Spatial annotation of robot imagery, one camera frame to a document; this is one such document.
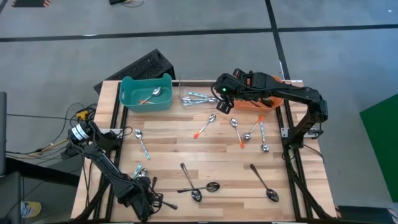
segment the orange tray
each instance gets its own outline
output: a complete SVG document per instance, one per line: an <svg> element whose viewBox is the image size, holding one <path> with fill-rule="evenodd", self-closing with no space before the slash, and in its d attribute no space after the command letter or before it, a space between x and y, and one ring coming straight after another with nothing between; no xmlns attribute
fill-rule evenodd
<svg viewBox="0 0 398 224"><path fill-rule="evenodd" d="M282 80L279 77L273 77L275 80L282 83ZM268 97L268 99L272 100L272 107L264 105L263 103L261 103L261 101L234 100L234 109L266 113L272 111L273 109L284 103L284 100L278 97L271 96Z"/></svg>

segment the blue object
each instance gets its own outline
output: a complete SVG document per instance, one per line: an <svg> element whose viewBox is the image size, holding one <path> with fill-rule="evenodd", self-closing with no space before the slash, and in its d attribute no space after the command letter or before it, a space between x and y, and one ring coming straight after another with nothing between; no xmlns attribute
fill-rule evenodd
<svg viewBox="0 0 398 224"><path fill-rule="evenodd" d="M152 95L157 87L162 87L159 96L153 96L149 102L140 105L140 100L144 100ZM163 78L133 80L131 77L123 78L119 94L120 102L133 112L150 112L168 110L173 104L172 77L165 73Z"/></svg>

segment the teal basket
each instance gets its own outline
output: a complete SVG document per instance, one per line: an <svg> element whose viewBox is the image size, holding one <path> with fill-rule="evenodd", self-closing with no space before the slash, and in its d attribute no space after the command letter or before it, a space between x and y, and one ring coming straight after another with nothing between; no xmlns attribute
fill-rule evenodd
<svg viewBox="0 0 398 224"><path fill-rule="evenodd" d="M140 105L140 100L144 100L152 95L152 92L161 86L162 91L159 96L153 96L150 102ZM168 110L173 104L172 77L165 73L163 78L133 80L131 77L123 78L119 94L120 102L133 112L150 112Z"/></svg>

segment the concrete floor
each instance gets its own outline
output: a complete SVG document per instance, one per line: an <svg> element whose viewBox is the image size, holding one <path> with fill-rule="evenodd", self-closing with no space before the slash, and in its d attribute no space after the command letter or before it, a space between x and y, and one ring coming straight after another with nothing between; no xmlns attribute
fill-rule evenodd
<svg viewBox="0 0 398 224"><path fill-rule="evenodd" d="M147 0L133 9L99 0L53 0L46 9L12 8L11 2L0 14L0 38L271 27L263 0ZM398 24L396 0L271 3L278 27ZM290 32L280 38L291 79L304 80L328 101L320 146L335 204L393 207L359 112L398 92L398 30ZM215 79L237 67L281 76L271 33L11 42L0 43L0 90L8 92L9 113L64 117L74 102L96 102L93 85L156 48L181 78ZM47 145L63 124L16 116L7 121L7 148L18 152ZM78 163L53 166L74 170ZM56 203L42 192L36 197ZM74 193L64 189L64 205ZM41 218L58 211L48 208Z"/></svg>

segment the butcher block tabletop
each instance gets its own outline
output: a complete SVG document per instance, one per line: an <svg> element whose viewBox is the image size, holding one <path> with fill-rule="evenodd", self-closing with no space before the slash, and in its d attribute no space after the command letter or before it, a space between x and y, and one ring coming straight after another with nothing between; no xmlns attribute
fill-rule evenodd
<svg viewBox="0 0 398 224"><path fill-rule="evenodd" d="M194 91L211 95L211 81L185 82L183 92ZM301 81L292 84L303 86ZM113 113L118 81L103 82L98 100L95 123L99 128L109 128ZM178 210L167 206L152 215L149 222L206 222L206 221L294 221L292 198L285 161L282 160L282 143L275 110L264 113L264 129L269 152L261 151L260 127L251 134L251 140L241 149L235 130L230 125L231 118L238 120L238 131L242 136L258 120L258 113L232 109L230 114L216 110L215 104L199 104L183 107L179 100L179 87L173 87L174 101L167 111L134 113L128 111L126 126L141 129L143 140L151 160L146 155L134 133L124 137L119 168L123 173L133 175L138 164L149 170L149 177L157 177L155 191L164 194L164 200L178 205ZM290 102L295 125L307 112L307 106ZM287 124L285 110L282 114ZM123 106L119 107L116 127L120 126ZM216 114L216 121L207 126L198 139L193 136L208 121L210 114ZM319 151L317 140L305 139L304 143ZM308 150L300 150L301 159L309 191L324 208L335 217L335 206L331 197L328 179L322 158ZM203 199L196 202L190 192L177 193L179 188L190 188L180 164L184 163L195 187L204 187L209 182L218 182L221 187L216 192L201 190ZM280 198L273 202L266 196L266 189L250 169L254 164L258 173L270 189L274 189ZM90 160L85 160L88 175ZM89 196L92 198L98 190L101 172L93 166L91 171ZM86 185L81 175L76 193L72 218L85 208ZM300 190L297 188L300 213L305 217L305 207ZM105 192L100 218L104 217L108 192ZM112 222L138 221L134 210L118 204L115 198Z"/></svg>

